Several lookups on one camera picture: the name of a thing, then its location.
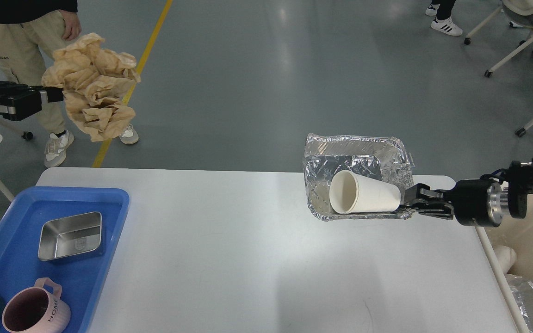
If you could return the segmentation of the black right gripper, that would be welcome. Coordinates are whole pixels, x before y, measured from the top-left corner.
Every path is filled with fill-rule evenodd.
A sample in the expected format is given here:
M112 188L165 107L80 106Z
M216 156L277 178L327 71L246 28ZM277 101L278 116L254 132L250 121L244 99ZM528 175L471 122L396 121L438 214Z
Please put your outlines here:
M466 179L451 190L432 190L418 183L405 190L400 207L410 207L423 216L452 220L465 226L496 228L505 215L505 192L496 181Z

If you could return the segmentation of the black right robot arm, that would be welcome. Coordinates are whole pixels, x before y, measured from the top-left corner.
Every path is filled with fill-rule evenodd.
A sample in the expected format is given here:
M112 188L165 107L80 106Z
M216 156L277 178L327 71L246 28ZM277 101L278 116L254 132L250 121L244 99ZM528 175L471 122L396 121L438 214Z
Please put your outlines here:
M460 180L450 189L415 184L406 190L401 207L465 226L497 228L505 217L525 219L531 198L533 159L513 161L477 179Z

